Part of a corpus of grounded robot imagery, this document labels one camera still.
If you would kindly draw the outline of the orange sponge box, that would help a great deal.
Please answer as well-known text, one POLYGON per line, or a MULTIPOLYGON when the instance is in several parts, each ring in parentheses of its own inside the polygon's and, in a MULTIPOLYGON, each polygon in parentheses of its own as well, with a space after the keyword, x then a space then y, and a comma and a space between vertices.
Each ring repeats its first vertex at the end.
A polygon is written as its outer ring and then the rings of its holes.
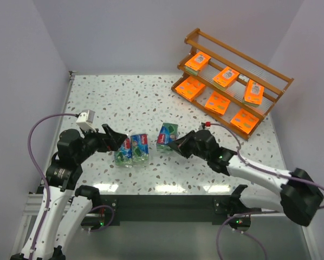
POLYGON ((242 102, 248 106, 258 107, 262 104, 264 87, 250 79, 246 85, 242 102))
POLYGON ((197 76, 199 72, 208 65, 210 60, 211 56, 199 51, 185 63, 185 70, 197 76))
POLYGON ((249 134, 258 122, 259 118, 255 117, 243 108, 241 108, 230 121, 233 126, 237 127, 246 134, 249 134))
POLYGON ((213 78, 213 85, 218 89, 225 91, 232 86, 239 76, 239 72, 226 67, 213 78))

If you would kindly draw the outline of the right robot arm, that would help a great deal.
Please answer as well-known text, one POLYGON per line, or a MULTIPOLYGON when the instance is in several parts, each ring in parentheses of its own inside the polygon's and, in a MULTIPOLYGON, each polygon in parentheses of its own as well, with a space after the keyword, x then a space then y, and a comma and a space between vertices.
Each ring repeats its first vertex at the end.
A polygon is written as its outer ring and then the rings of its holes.
POLYGON ((252 192, 240 188, 234 194, 241 206, 284 213, 291 221, 308 226, 324 199, 320 187, 309 174, 299 168, 294 171, 274 169, 220 146, 207 129, 191 131, 168 146, 184 158, 194 155, 207 162, 215 172, 241 178, 266 189, 252 192))

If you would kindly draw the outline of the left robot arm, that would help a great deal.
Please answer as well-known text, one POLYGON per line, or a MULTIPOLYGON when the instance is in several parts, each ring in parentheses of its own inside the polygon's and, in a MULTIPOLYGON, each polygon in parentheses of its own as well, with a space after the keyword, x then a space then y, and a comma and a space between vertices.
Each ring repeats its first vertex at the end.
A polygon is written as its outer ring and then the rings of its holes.
POLYGON ((98 188, 77 181, 82 163, 94 153, 117 151, 126 134, 113 131, 107 124, 97 129, 63 131, 57 152, 46 171, 41 207, 34 227, 20 253, 11 259, 65 259, 67 247, 86 214, 104 207, 98 188))

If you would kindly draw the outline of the green sponge pack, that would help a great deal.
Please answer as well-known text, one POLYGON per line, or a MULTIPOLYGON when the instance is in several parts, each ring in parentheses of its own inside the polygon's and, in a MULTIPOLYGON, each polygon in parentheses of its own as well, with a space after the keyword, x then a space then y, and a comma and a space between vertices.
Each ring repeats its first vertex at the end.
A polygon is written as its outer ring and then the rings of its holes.
POLYGON ((169 143, 177 139, 178 125, 174 123, 164 122, 161 126, 156 147, 158 151, 166 152, 171 151, 169 143))

